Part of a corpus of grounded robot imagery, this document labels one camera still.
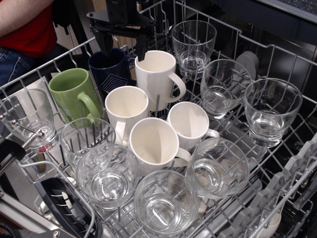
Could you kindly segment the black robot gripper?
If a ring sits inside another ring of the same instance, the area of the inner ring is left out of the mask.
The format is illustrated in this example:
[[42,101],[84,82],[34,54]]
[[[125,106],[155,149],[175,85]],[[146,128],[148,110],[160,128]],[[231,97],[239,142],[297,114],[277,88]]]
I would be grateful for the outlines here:
[[138,61],[143,61],[148,50],[148,38],[154,36],[156,22],[137,10],[135,0],[107,0],[106,10],[87,13],[90,27],[102,53],[109,57],[112,36],[136,38]]

